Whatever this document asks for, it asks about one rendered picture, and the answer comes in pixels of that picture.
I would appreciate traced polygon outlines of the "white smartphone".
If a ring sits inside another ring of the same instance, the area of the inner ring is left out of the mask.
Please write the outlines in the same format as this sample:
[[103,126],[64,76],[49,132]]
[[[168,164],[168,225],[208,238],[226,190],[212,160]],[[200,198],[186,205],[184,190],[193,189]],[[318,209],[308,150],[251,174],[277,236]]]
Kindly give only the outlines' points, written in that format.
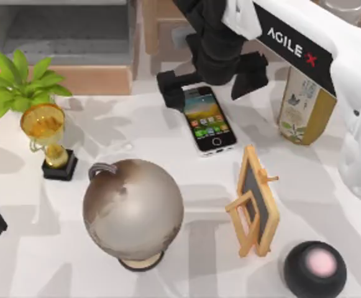
[[237,138],[213,90],[201,86],[188,89],[184,94],[183,113],[198,151],[209,156],[233,148]]

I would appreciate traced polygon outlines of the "wooden cupboard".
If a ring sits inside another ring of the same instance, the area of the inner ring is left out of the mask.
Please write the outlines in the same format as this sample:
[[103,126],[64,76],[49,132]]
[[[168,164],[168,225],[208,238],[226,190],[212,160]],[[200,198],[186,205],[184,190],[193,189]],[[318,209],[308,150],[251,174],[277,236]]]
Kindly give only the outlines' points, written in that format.
[[162,69],[163,63],[187,64],[191,53],[185,35],[191,27],[172,0],[139,0],[144,45],[150,58],[151,73]]

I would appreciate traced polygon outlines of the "beige and gold carton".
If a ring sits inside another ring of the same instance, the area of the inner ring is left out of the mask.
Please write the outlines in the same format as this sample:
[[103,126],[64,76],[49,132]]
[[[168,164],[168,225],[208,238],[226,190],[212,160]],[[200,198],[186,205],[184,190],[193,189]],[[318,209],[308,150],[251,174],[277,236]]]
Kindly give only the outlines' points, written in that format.
[[291,67],[278,116],[280,133],[297,145],[314,143],[325,131],[337,100]]

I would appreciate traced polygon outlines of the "pale wooden drawer front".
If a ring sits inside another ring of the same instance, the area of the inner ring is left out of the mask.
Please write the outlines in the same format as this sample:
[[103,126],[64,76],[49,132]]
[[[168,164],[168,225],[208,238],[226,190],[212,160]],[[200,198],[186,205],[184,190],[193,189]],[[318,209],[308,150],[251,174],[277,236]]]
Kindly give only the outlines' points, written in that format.
[[74,95],[130,95],[134,81],[132,66],[52,65],[64,77],[61,85]]

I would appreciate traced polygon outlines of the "small wooden framed blackboard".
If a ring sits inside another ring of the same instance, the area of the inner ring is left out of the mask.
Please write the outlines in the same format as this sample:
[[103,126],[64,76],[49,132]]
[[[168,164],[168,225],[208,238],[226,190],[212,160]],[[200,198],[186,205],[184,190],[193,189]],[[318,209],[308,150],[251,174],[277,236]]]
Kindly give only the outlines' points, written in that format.
[[260,257],[270,252],[280,215],[268,184],[277,180],[277,176],[268,176],[255,147],[246,146],[237,185],[238,198],[225,207],[240,245],[241,258],[253,247]]

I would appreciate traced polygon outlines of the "grey brown globe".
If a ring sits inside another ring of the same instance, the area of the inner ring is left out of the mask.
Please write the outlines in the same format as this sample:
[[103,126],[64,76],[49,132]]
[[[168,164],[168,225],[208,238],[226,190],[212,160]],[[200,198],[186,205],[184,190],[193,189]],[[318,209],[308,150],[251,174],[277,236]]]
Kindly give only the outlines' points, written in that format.
[[184,217],[180,188],[161,166],[131,158],[95,163],[83,198],[91,239],[133,272],[161,262]]

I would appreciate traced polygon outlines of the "grey rounded container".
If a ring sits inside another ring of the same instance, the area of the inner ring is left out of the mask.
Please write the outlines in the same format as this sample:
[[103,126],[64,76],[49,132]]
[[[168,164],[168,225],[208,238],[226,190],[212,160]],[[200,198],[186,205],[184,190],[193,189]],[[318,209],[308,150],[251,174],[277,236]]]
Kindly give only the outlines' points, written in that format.
[[318,0],[318,4],[350,24],[357,25],[361,19],[361,0]]

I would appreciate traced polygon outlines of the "gold trophy black base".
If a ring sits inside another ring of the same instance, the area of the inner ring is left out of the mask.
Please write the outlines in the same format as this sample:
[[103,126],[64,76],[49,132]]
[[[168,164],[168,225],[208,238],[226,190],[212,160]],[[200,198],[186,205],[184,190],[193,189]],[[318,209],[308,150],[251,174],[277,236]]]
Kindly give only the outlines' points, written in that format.
[[44,153],[43,177],[72,180],[78,159],[73,150],[61,144],[65,130],[64,111],[56,104],[37,104],[23,113],[20,125],[30,140],[30,150],[42,150]]

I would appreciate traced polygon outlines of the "green leafy plant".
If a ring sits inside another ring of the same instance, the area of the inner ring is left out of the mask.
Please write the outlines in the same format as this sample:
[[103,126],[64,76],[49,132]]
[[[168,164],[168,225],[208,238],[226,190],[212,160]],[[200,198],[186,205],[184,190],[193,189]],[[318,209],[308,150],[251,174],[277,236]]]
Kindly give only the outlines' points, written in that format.
[[54,103],[55,96],[73,94],[61,85],[64,77],[51,70],[52,59],[38,61],[29,73],[25,54],[17,49],[10,59],[0,52],[0,118],[8,111],[24,113],[37,104]]

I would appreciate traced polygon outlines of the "black round speaker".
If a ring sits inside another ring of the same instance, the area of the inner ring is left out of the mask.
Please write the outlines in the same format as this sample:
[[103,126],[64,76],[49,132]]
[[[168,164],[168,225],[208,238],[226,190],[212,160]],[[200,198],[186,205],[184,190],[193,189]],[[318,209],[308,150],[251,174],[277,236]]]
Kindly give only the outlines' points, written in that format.
[[297,298],[337,298],[346,284],[347,267],[334,247],[306,241],[286,256],[283,277]]

